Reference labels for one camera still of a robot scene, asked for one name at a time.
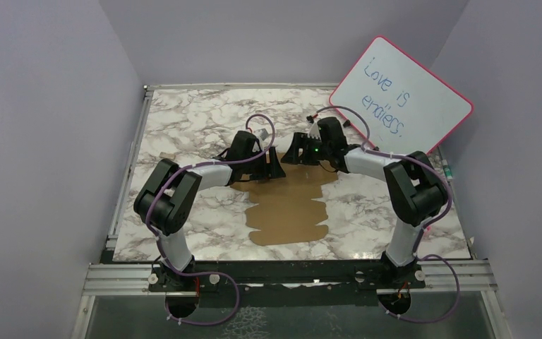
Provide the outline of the brown cardboard box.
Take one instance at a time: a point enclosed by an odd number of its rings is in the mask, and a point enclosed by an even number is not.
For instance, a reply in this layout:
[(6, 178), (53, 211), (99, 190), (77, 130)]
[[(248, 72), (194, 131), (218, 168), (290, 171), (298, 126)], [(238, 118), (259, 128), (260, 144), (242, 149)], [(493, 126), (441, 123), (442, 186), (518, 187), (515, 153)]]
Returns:
[(286, 176), (231, 185), (246, 192), (253, 204), (245, 211), (249, 237), (259, 246), (313, 242), (329, 230), (322, 186), (337, 181), (335, 172), (321, 166), (283, 164)]

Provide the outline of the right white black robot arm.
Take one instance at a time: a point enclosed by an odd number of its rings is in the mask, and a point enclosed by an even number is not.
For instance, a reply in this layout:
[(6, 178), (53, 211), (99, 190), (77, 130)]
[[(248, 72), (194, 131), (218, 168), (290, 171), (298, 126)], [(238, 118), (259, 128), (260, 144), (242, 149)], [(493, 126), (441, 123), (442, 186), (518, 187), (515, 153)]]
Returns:
[(386, 183), (397, 222), (391, 242), (380, 257), (377, 277), (388, 287), (398, 286), (414, 272), (423, 232), (451, 201), (425, 153), (388, 155), (349, 143), (334, 117), (318, 120), (308, 133), (294, 133), (281, 161), (290, 165), (326, 161), (338, 172), (362, 174)]

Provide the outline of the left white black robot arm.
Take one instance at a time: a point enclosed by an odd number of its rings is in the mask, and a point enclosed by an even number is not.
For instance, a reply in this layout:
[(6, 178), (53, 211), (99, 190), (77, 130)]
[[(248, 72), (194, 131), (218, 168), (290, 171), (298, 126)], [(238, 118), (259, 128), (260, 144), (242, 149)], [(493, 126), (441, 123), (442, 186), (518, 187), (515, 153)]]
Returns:
[(276, 148), (263, 147), (250, 131), (239, 131), (219, 155), (195, 165), (161, 159), (135, 198), (133, 210), (155, 236), (161, 272), (169, 284), (185, 290), (201, 276), (194, 271), (195, 259), (183, 230), (199, 191), (285, 176)]

